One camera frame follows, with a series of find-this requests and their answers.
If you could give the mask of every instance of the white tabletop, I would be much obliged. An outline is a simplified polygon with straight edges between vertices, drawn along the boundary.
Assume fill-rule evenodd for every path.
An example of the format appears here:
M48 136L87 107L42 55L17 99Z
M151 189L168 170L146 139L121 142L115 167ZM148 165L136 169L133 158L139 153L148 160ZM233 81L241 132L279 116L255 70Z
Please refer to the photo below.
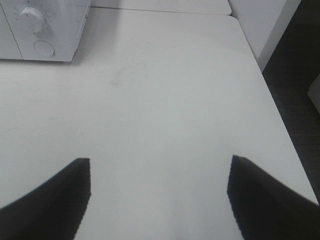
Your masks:
M242 239L232 155L317 201L233 17L93 8L72 63L0 79L0 207L89 157L76 240Z
M92 0L93 7L231 15L228 0Z

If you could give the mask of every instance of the dark floor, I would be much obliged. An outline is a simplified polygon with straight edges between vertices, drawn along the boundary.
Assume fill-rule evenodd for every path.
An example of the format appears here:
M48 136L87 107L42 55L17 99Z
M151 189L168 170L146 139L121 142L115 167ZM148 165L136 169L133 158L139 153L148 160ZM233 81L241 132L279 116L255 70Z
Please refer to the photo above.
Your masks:
M263 76L318 202L320 202L320 114L307 96L307 92L319 73L320 0L301 0L263 71Z

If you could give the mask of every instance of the dial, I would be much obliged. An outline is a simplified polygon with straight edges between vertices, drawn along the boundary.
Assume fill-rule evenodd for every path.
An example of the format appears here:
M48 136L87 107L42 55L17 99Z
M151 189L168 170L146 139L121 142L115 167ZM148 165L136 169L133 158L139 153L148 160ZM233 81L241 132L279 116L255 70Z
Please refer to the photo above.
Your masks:
M38 33L48 26L46 17L34 7L24 8L19 15L19 22L25 30L32 33Z

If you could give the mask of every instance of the table surface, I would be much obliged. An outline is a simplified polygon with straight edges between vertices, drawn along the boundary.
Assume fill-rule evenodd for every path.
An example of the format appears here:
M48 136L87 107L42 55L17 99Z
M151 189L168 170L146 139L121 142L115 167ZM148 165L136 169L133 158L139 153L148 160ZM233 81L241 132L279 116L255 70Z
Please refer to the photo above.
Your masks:
M228 0L92 0L93 7L231 15Z
M242 239L232 155L317 202L233 17L92 8L73 62L0 79L0 207L89 157L76 240Z

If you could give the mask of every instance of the microwave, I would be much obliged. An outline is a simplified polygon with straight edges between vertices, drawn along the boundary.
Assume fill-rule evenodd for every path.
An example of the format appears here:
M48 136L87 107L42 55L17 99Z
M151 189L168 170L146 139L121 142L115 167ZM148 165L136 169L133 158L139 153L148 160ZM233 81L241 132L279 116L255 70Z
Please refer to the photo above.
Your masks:
M0 59L70 62L91 0L0 0Z

